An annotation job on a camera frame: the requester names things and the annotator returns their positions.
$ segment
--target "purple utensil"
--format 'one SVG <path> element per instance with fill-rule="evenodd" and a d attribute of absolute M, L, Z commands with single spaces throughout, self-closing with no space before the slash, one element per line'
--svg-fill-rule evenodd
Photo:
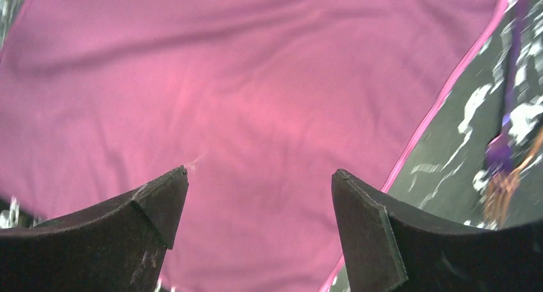
<path fill-rule="evenodd" d="M 490 183 L 485 194 L 485 221 L 491 224 L 496 223 L 498 227 L 502 227 L 505 222 L 510 197 L 519 184 L 519 171 L 514 170 L 509 130 L 511 129 L 511 111 L 514 108 L 517 60 L 521 52 L 521 35 L 524 18 L 528 14 L 528 5 L 529 0 L 518 0 L 515 5 L 501 130 L 488 144 L 485 155 L 485 164 L 490 173 Z"/>

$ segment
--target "fabric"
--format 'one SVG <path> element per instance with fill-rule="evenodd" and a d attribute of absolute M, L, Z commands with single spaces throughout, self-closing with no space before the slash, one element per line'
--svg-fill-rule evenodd
<path fill-rule="evenodd" d="M 498 0 L 27 0 L 0 62 L 0 195 L 52 218 L 178 165 L 176 291 L 315 292 L 330 176 L 381 188 Z"/>

